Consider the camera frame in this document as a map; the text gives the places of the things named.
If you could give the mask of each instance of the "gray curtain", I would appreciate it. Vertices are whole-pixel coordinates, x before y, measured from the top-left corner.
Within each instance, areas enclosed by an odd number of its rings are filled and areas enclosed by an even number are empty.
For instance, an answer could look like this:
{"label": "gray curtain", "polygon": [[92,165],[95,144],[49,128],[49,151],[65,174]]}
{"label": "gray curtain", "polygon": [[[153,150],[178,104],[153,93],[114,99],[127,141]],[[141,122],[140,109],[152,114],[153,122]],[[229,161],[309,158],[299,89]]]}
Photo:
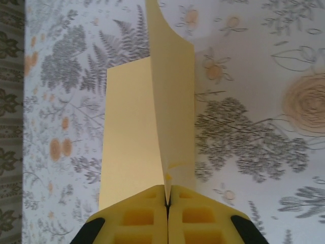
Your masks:
{"label": "gray curtain", "polygon": [[0,243],[21,243],[24,1],[0,0]]}

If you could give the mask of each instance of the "yellow paper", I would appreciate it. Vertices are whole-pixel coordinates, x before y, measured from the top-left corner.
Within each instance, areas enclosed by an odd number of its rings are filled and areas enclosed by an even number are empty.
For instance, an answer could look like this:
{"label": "yellow paper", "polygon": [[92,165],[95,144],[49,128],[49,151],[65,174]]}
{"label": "yellow paper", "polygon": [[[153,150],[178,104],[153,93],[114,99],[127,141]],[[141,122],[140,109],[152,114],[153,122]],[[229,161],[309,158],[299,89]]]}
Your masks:
{"label": "yellow paper", "polygon": [[100,210],[164,184],[150,58],[107,72]]}
{"label": "yellow paper", "polygon": [[[195,188],[194,47],[165,21],[157,0],[147,0],[153,96],[166,195],[171,184]],[[173,172],[170,165],[181,164]],[[166,180],[166,174],[172,180]]]}
{"label": "yellow paper", "polygon": [[154,185],[194,190],[194,48],[147,0],[151,57],[108,69],[100,209]]}

